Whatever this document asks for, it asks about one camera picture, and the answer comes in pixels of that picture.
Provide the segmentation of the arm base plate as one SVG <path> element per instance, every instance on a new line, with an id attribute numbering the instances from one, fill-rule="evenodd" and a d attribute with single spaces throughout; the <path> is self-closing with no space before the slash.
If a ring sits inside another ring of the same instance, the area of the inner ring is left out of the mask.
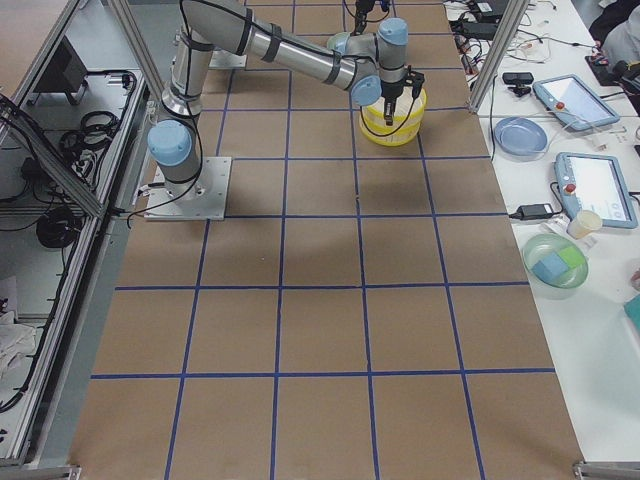
<path id="1" fill-rule="evenodd" d="M 149 220 L 187 221 L 225 218 L 231 157 L 205 157 L 199 179 L 191 187 L 166 182 L 160 166 L 154 182 L 161 183 L 150 190 L 144 216 Z"/>

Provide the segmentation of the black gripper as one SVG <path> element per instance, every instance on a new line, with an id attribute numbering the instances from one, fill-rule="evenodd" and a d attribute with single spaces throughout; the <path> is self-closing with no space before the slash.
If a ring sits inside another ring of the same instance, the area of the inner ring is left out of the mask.
<path id="1" fill-rule="evenodd" d="M 405 81 L 381 81 L 381 97 L 384 99 L 384 120 L 387 125 L 393 124 L 393 104 L 403 94 Z"/>

